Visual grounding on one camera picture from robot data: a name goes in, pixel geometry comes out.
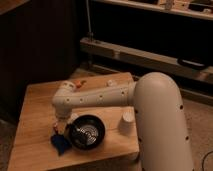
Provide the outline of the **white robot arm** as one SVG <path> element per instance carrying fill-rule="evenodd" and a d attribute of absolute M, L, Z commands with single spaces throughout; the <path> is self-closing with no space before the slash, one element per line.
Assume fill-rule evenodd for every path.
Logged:
<path fill-rule="evenodd" d="M 194 171 L 179 87 L 168 75 L 151 72 L 127 82 L 78 92 L 64 81 L 52 98 L 59 122 L 74 108 L 131 106 L 135 111 L 143 171 Z"/>

